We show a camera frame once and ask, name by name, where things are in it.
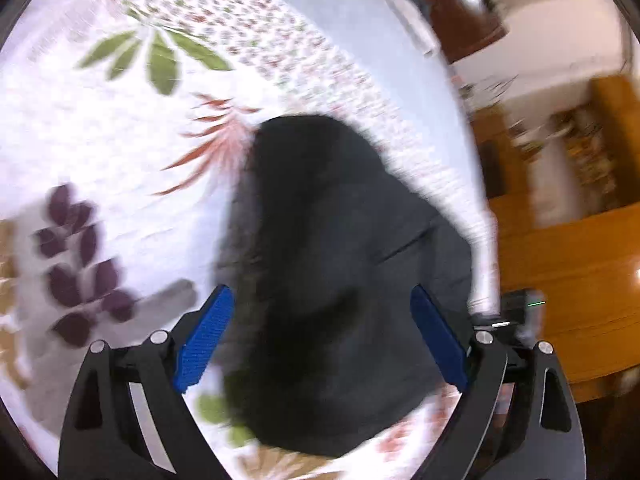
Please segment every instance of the red leaf print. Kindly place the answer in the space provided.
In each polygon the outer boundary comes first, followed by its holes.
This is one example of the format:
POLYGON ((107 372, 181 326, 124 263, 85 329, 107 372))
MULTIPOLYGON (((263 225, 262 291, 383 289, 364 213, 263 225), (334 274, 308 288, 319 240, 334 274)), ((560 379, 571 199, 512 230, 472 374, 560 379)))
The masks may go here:
POLYGON ((233 99, 214 99, 212 96, 207 94, 194 94, 196 97, 200 99, 204 99, 204 103, 201 103, 199 106, 211 106, 212 108, 220 108, 224 107, 226 104, 231 102, 233 99))
POLYGON ((209 153, 209 155, 207 155, 207 158, 204 160, 204 162, 201 165, 199 165, 199 167, 196 169, 196 171, 191 173, 191 175, 186 180, 183 180, 177 186, 173 186, 173 187, 170 187, 169 189, 166 189, 164 191, 160 191, 158 193, 154 193, 154 195, 156 195, 156 196, 164 196, 164 195, 168 195, 169 193, 173 193, 174 191, 178 191, 179 189, 184 189, 185 187, 189 187, 191 184, 196 182, 196 180, 198 180, 202 176, 202 174, 205 172, 205 170, 209 167, 212 159, 213 159, 213 153, 209 153))
POLYGON ((224 117, 226 117, 226 114, 217 115, 217 116, 211 115, 206 117, 198 117, 197 119, 194 119, 194 121, 200 121, 201 123, 215 123, 220 119, 223 119, 224 117))
POLYGON ((206 130, 204 130, 203 132, 200 132, 199 134, 181 134, 181 136, 183 137, 187 137, 187 138, 193 138, 193 137, 205 137, 208 136, 210 134, 214 134, 216 131, 221 130, 222 128, 224 128, 228 123, 222 123, 222 124, 216 124, 215 126, 212 126, 210 128, 207 128, 206 130))
POLYGON ((240 121, 231 119, 213 139, 212 164, 219 168, 220 173, 230 175, 241 169, 251 133, 252 130, 240 121))
POLYGON ((176 168, 177 166, 181 166, 183 164, 186 164, 187 162, 191 162, 192 160, 203 156, 209 150, 209 147, 211 146, 212 142, 213 142, 213 139, 208 140, 207 142, 205 142, 204 144, 201 144, 194 150, 191 150, 184 157, 176 160, 173 164, 167 166, 166 168, 162 168, 162 170, 164 171, 164 170, 168 170, 169 168, 176 168))

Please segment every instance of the purple leaf print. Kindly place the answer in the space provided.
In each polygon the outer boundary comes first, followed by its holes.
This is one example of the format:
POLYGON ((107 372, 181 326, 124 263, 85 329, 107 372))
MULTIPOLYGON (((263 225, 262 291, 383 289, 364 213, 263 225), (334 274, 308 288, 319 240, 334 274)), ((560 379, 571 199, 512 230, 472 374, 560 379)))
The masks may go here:
POLYGON ((98 249, 98 235, 95 224, 90 225, 82 231, 80 235, 80 243, 78 244, 80 251, 80 263, 86 267, 91 260, 94 259, 98 249))
POLYGON ((56 265, 49 269, 49 291, 62 306, 72 307, 81 303, 78 280, 67 268, 56 265))
POLYGON ((94 266, 94 298, 101 298, 118 286, 118 271, 113 260, 94 266))
POLYGON ((52 258, 66 250, 65 241, 53 229, 41 229, 33 234, 40 244, 40 253, 45 258, 52 258))
POLYGON ((73 234, 79 233, 80 229, 86 225, 93 210, 94 208, 88 202, 79 202, 69 208, 68 220, 73 234))
POLYGON ((69 202, 71 191, 68 184, 58 186, 53 189, 47 213, 56 225, 63 226, 66 223, 66 216, 69 212, 69 202))
POLYGON ((89 339, 92 321, 87 316, 79 312, 72 312, 61 317, 58 322, 51 327, 51 330, 58 334, 68 345, 76 348, 83 347, 89 339))
POLYGON ((102 300, 102 309, 117 322, 125 322, 133 317, 134 299, 124 290, 114 290, 102 300))

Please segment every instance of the wooden furniture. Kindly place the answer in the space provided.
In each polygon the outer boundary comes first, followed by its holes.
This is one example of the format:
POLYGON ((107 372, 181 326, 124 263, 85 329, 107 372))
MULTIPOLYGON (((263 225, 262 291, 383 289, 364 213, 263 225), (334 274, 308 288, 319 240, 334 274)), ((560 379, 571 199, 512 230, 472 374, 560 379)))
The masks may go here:
POLYGON ((544 229, 532 227, 524 164, 499 107, 472 121, 476 141, 497 142, 505 195, 498 219, 503 292, 546 295, 543 337, 556 348, 578 402, 610 392, 610 376, 640 364, 640 203, 544 229))
POLYGON ((451 63, 489 46, 507 33, 500 17, 481 2, 426 1, 431 6, 431 27, 451 63))
POLYGON ((594 78, 590 87, 606 149, 615 162, 618 199, 622 205, 640 202, 640 102, 636 92, 623 75, 594 78))

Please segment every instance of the blue gripper pad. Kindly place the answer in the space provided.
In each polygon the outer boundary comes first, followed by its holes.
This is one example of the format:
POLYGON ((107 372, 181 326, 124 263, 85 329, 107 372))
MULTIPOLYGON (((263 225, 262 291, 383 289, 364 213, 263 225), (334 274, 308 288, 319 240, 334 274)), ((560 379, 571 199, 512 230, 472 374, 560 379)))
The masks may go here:
POLYGON ((234 297, 228 287, 209 298, 200 322, 177 350, 174 387, 183 394, 189 386, 198 384, 213 351, 216 349, 234 310, 234 297))
POLYGON ((411 315, 444 380, 464 392, 468 385, 465 351, 420 285, 411 291, 411 315))

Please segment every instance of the orange leaf print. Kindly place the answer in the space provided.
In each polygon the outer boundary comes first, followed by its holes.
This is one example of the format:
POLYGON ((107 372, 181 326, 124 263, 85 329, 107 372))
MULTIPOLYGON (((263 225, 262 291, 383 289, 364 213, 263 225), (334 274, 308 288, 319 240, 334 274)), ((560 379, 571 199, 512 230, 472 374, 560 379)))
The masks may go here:
POLYGON ((203 99, 205 102, 199 104, 200 106, 210 106, 212 108, 220 108, 225 106, 227 103, 231 102, 232 99, 214 99, 212 96, 208 94, 194 94, 196 97, 203 99))
POLYGON ((206 130, 204 130, 203 132, 200 132, 199 134, 180 134, 182 137, 187 137, 187 138, 195 138, 195 137, 206 137, 210 134, 215 133, 218 130, 221 130, 222 128, 224 128, 227 125, 227 123, 222 123, 222 124, 216 124, 215 126, 212 126, 210 128, 207 128, 206 130))
POLYGON ((199 117, 194 119, 194 121, 212 123, 226 120, 223 123, 214 124, 200 133, 188 132, 180 134, 180 136, 190 139, 206 137, 212 134, 214 134, 214 137, 197 148, 194 148, 173 164, 162 168, 162 170, 176 168, 177 166, 181 166, 206 155, 204 163, 200 165, 187 180, 165 191, 155 193, 156 195, 166 195, 190 186, 211 166, 217 167, 219 174, 234 176, 242 169, 242 165, 244 164, 246 152, 254 136, 254 129, 242 122, 241 113, 252 114, 259 111, 260 108, 235 107, 230 104, 231 99, 213 99, 208 94, 195 95, 200 99, 206 100, 206 102, 200 106, 210 105, 214 108, 217 107, 218 111, 222 111, 223 113, 214 116, 199 117))
POLYGON ((170 187, 169 189, 165 189, 164 191, 154 193, 154 195, 164 196, 164 195, 168 195, 169 193, 173 193, 174 191, 178 191, 179 189, 184 189, 185 187, 189 187, 191 184, 196 182, 196 180, 198 180, 202 176, 205 170, 209 167, 209 164, 211 163, 212 158, 213 158, 213 153, 209 153, 209 155, 207 155, 207 158, 204 160, 204 162, 200 164, 198 168, 193 173, 191 173, 191 175, 186 180, 183 180, 177 186, 173 186, 173 187, 170 187))
POLYGON ((168 170, 170 168, 176 168, 177 166, 181 166, 183 164, 186 164, 187 162, 191 162, 192 160, 199 158, 200 156, 203 156, 205 153, 207 153, 207 150, 209 149, 212 143, 213 143, 213 139, 208 140, 207 142, 205 142, 204 144, 201 144, 194 150, 191 150, 184 157, 176 160, 173 164, 168 165, 166 168, 162 168, 162 171, 168 170))
POLYGON ((385 455, 385 462, 396 458, 402 450, 404 439, 411 430, 412 422, 409 418, 405 418, 391 427, 389 434, 378 444, 378 451, 385 455))
POLYGON ((0 328, 0 362, 4 362, 4 370, 11 380, 21 390, 26 390, 29 381, 25 379, 17 368, 18 351, 16 349, 16 334, 0 328))
POLYGON ((277 447, 258 447, 255 454, 241 456, 240 465, 252 480, 296 480, 300 477, 313 480, 337 480, 339 472, 314 474, 325 466, 329 459, 277 447))
POLYGON ((0 280, 16 277, 12 254, 13 241, 14 224, 8 220, 0 221, 0 280))
POLYGON ((0 278, 0 315, 8 314, 14 305, 14 280, 4 280, 0 278))
POLYGON ((194 119, 194 121, 200 121, 201 123, 215 123, 220 119, 224 119, 226 114, 218 115, 218 116, 207 116, 207 117, 198 117, 194 119))

